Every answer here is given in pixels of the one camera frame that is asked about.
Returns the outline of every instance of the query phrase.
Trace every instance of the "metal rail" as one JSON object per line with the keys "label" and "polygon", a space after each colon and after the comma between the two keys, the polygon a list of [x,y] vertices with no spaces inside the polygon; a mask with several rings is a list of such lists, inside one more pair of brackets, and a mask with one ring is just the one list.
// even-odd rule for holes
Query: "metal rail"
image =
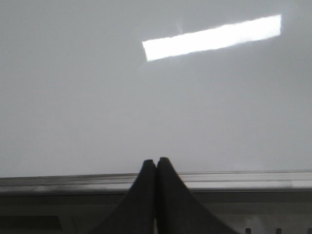
{"label": "metal rail", "polygon": [[[125,193],[137,174],[0,178],[0,195]],[[179,173],[197,192],[312,191],[312,171]]]}

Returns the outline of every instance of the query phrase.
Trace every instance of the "gray surface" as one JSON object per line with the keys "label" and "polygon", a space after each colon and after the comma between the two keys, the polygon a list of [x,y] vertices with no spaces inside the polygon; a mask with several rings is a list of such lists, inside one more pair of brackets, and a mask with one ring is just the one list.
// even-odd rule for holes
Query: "gray surface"
{"label": "gray surface", "polygon": [[[310,0],[0,0],[0,177],[311,169]],[[147,62],[142,42],[282,15]]]}

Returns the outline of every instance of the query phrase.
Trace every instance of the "rectangular light patch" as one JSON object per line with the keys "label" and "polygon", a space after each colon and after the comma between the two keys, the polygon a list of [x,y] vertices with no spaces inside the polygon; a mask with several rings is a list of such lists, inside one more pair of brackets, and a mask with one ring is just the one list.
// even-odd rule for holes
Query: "rectangular light patch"
{"label": "rectangular light patch", "polygon": [[248,41],[279,36],[281,15],[259,18],[171,38],[142,42],[148,61],[197,51],[215,50]]}

